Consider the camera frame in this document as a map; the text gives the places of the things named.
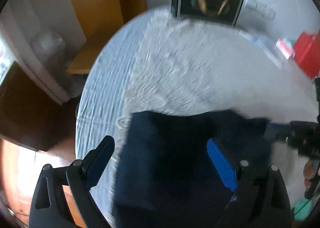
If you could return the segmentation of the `person's right hand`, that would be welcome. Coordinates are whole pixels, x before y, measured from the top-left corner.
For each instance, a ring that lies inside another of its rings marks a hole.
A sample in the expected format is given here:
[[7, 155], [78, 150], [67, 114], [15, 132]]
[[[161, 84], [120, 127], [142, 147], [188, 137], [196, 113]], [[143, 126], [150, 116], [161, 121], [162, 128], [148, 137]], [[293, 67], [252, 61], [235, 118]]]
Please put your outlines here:
[[304, 166], [304, 170], [303, 170], [303, 177], [304, 177], [304, 185], [305, 188], [308, 190], [311, 186], [311, 179], [313, 179], [316, 175], [316, 172], [313, 168], [313, 161], [309, 160], [305, 166]]

